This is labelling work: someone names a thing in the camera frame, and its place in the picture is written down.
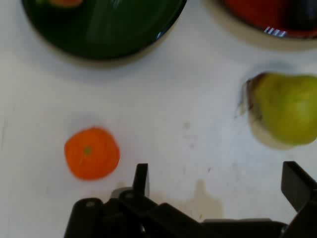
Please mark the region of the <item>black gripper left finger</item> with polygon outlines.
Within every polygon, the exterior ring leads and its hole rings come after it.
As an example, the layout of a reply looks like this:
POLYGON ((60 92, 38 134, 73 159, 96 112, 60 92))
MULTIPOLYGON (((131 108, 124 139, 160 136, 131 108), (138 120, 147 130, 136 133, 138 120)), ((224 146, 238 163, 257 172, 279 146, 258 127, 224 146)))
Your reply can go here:
POLYGON ((167 203, 145 196, 148 165, 138 164, 133 186, 103 203, 82 199, 73 206, 66 238, 204 238, 203 226, 167 203))

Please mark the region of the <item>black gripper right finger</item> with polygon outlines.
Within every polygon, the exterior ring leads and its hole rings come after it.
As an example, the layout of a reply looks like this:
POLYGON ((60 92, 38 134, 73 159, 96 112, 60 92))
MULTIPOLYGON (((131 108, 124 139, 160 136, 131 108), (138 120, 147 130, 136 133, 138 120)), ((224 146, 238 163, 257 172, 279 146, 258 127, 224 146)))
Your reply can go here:
POLYGON ((285 161, 281 191, 296 211, 283 230, 282 238, 315 238, 317 236, 317 182, 296 162, 285 161))

